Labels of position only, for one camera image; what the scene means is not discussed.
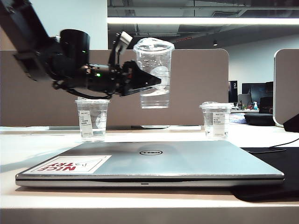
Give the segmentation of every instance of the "dell logo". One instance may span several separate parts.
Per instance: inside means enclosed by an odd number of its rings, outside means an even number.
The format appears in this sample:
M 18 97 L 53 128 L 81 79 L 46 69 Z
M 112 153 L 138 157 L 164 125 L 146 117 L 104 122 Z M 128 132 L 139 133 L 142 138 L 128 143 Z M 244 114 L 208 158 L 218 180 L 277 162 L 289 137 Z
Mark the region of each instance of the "dell logo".
M 140 152 L 141 155 L 160 155 L 162 153 L 163 152 L 159 151 L 159 150 L 146 150 L 146 151 Z

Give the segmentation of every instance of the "white desk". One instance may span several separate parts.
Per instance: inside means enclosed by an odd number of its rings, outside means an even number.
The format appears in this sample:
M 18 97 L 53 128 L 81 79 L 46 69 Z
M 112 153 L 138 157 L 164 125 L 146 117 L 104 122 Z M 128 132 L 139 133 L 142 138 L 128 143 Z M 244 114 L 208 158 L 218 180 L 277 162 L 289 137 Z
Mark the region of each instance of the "white desk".
M 259 113 L 259 110 L 231 110 L 231 113 Z
M 106 141 L 206 140 L 204 131 L 196 127 L 171 128 L 108 131 Z M 42 129 L 12 129 L 0 135 L 2 224 L 299 223 L 299 202 L 247 203 L 225 189 L 32 189 L 16 186 L 14 176 L 17 173 L 80 144 L 78 131 Z M 299 133 L 287 133 L 280 127 L 231 124 L 228 141 L 239 147 L 268 147 L 298 137 Z M 299 146 L 299 142 L 289 146 Z

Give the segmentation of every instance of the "white label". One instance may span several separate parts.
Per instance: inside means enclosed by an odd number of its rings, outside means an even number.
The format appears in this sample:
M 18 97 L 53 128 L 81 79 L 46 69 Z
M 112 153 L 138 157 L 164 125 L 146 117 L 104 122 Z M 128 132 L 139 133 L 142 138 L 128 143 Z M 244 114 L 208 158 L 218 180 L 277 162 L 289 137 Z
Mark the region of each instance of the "white label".
M 103 165 L 110 155 L 57 156 L 25 174 L 92 174 Z
M 82 137 L 93 136 L 92 120 L 89 111 L 79 111 L 79 124 L 82 132 Z
M 229 124 L 229 113 L 213 113 L 213 136 L 225 137 L 226 126 Z

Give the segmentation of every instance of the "gray partition panel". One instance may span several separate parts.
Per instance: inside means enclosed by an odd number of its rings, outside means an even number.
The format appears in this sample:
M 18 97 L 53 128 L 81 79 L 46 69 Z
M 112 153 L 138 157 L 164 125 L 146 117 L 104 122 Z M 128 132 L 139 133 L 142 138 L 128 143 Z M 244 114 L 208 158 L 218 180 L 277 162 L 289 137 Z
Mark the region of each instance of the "gray partition panel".
M 27 78 L 13 58 L 15 51 L 1 52 L 2 126 L 76 126 L 75 96 L 54 90 L 51 82 Z M 90 63 L 106 64 L 109 50 L 91 50 Z M 135 59 L 126 50 L 122 62 Z M 199 105 L 228 101 L 228 53 L 223 49 L 174 50 L 171 63 L 170 107 L 141 109 L 139 93 L 114 96 L 108 108 L 108 126 L 201 125 Z
M 273 118 L 283 125 L 299 114 L 299 49 L 275 54 Z

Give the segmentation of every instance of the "clear plastic cup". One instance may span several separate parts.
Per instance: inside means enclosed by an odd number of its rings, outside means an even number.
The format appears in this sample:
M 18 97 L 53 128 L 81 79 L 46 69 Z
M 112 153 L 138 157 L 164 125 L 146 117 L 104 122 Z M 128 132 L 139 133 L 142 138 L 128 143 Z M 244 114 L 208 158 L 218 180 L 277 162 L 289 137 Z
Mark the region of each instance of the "clear plastic cup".
M 77 103 L 82 141 L 104 141 L 109 100 L 78 98 Z
M 199 107 L 204 114 L 206 137 L 226 139 L 228 137 L 229 115 L 233 105 L 229 103 L 204 102 Z
M 161 84 L 140 92 L 142 109 L 168 108 L 170 100 L 171 52 L 174 45 L 156 38 L 143 38 L 134 46 L 141 70 L 161 79 Z

